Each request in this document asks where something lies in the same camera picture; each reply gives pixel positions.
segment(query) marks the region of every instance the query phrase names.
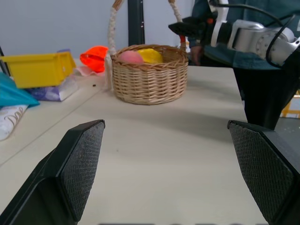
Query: cable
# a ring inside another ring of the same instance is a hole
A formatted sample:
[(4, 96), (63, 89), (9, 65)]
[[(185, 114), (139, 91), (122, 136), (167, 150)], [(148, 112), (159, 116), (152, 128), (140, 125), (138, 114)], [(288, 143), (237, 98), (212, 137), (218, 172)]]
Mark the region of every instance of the cable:
[(267, 62), (277, 68), (282, 68), (281, 66), (273, 63), (270, 59), (270, 52), (271, 48), (273, 47), (274, 43), (276, 42), (277, 38), (280, 36), (280, 34), (283, 32), (283, 30), (292, 22), (292, 20), (296, 17), (296, 15), (292, 15), (292, 17), (282, 26), (282, 28), (277, 32), (277, 34), (274, 36), (274, 38), (271, 40), (269, 47), (266, 52), (266, 60)]
[[(286, 18), (292, 17), (293, 14), (300, 15), (300, 11), (299, 11), (299, 10), (293, 11), (293, 12), (292, 12), (291, 14), (289, 14), (289, 15), (285, 15), (285, 16), (280, 17), (279, 20), (280, 20), (280, 21), (283, 21), (283, 20), (285, 20)], [(271, 26), (271, 25), (273, 25), (273, 24), (275, 24), (275, 23), (276, 23), (275, 21), (270, 22), (270, 23), (268, 23), (267, 25), (265, 25), (265, 27), (269, 27), (269, 26)]]
[(245, 5), (245, 4), (219, 4), (215, 0), (211, 0), (210, 4), (214, 7), (217, 7), (217, 8), (221, 8), (221, 7), (224, 7), (224, 8), (245, 8), (245, 9), (257, 11), (257, 12), (260, 12), (262, 14), (267, 15), (268, 17), (272, 18), (276, 23), (278, 23), (280, 26), (283, 26), (282, 22), (276, 16), (274, 16), (274, 15), (272, 15), (272, 14), (270, 14), (270, 13), (268, 13), (268, 12), (262, 10), (262, 9), (256, 8), (254, 6), (248, 6), (248, 5)]

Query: wicker basket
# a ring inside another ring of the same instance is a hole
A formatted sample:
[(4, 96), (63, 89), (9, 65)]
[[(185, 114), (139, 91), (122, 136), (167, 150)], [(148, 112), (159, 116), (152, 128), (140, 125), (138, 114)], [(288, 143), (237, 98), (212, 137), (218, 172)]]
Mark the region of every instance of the wicker basket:
[[(142, 105), (156, 105), (180, 98), (187, 86), (188, 59), (185, 38), (180, 49), (167, 45), (133, 45), (118, 52), (115, 49), (116, 14), (124, 0), (116, 0), (112, 6), (109, 22), (109, 54), (112, 59), (112, 84), (117, 98)], [(182, 21), (175, 0), (168, 0), (177, 21)], [(163, 56), (163, 63), (142, 65), (118, 60), (118, 55), (127, 50), (153, 48)]]

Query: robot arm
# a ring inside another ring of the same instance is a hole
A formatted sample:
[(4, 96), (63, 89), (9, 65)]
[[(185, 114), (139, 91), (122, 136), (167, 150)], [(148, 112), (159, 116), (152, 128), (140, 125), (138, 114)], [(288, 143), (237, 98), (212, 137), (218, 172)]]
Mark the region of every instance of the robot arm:
[[(228, 4), (228, 0), (219, 0), (219, 3)], [(300, 45), (300, 38), (295, 38), (289, 28), (284, 28), (272, 43), (281, 27), (268, 28), (260, 23), (244, 20), (229, 23), (226, 20), (228, 8), (216, 7), (215, 9), (217, 15), (213, 12), (201, 19), (188, 17), (183, 19), (183, 22), (169, 25), (169, 28), (178, 35), (196, 38), (203, 45), (216, 47), (218, 44), (224, 44), (228, 49), (254, 53), (264, 60), (269, 57), (279, 67), (284, 65)]]

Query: black cloth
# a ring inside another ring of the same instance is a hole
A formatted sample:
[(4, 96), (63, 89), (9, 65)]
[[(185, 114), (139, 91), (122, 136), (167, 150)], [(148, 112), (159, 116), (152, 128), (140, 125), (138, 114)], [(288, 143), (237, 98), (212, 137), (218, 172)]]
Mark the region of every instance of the black cloth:
[[(226, 64), (201, 57), (201, 66), (229, 67)], [(248, 70), (233, 68), (248, 123), (274, 130), (283, 108), (293, 97), (293, 91), (283, 70)]]

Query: human hand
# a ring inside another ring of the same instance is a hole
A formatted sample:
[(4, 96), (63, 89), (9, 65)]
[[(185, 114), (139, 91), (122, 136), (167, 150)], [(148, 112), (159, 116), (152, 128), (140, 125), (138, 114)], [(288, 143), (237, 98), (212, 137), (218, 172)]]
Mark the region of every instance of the human hand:
[(196, 65), (200, 65), (200, 58), (204, 54), (204, 48), (201, 45), (196, 45), (191, 48), (192, 62)]

